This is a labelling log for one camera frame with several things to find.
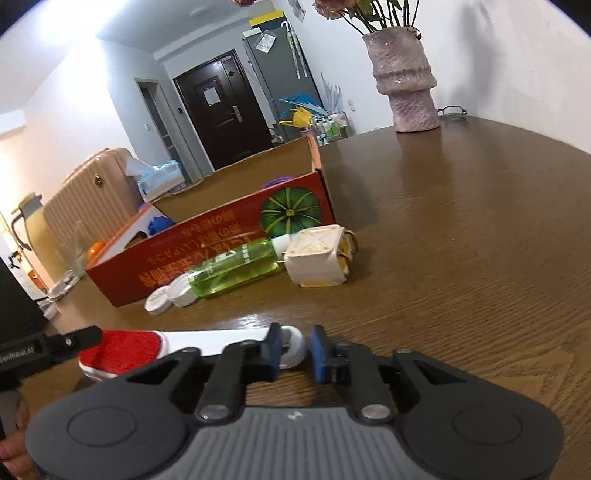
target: pumpkin illustration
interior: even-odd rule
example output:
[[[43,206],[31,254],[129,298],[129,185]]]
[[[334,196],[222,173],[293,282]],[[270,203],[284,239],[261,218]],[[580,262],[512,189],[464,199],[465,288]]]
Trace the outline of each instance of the pumpkin illustration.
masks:
[[[320,202],[310,190],[286,187],[271,195],[261,209],[261,228],[269,238],[319,226]]]

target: paper sign on door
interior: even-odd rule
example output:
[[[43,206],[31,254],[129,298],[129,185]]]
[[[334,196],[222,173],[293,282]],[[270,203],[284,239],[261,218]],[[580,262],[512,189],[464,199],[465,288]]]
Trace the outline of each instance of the paper sign on door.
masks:
[[[203,91],[203,95],[207,100],[209,106],[215,105],[216,103],[221,102],[219,95],[217,94],[217,90],[215,87],[208,88]]]

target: green plastic bottle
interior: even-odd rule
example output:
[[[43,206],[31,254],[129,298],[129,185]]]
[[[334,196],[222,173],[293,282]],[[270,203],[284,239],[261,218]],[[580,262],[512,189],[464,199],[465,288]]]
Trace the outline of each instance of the green plastic bottle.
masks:
[[[281,271],[283,253],[289,243],[289,235],[281,235],[273,240],[259,238],[209,258],[189,270],[189,283],[193,293],[206,299]]]

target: table surface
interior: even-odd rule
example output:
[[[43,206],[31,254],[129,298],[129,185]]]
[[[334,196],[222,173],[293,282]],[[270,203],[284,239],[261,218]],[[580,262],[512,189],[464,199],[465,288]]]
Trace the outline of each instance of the table surface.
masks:
[[[60,303],[62,332],[294,325],[375,353],[412,347],[548,405],[566,431],[553,479],[591,456],[591,156],[468,118],[417,134],[393,128],[321,149],[339,223],[360,250],[347,284],[305,289],[286,274],[153,317],[116,309],[89,279]],[[26,382],[33,410],[81,384],[74,361]],[[306,371],[255,385],[259,404],[339,397]]]

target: human hand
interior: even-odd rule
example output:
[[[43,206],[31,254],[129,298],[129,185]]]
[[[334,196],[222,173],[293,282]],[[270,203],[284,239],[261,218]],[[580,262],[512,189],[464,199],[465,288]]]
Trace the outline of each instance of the human hand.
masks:
[[[17,410],[17,431],[0,441],[0,460],[10,473],[21,480],[36,480],[39,473],[25,446],[25,430],[29,424],[29,405],[20,398]]]

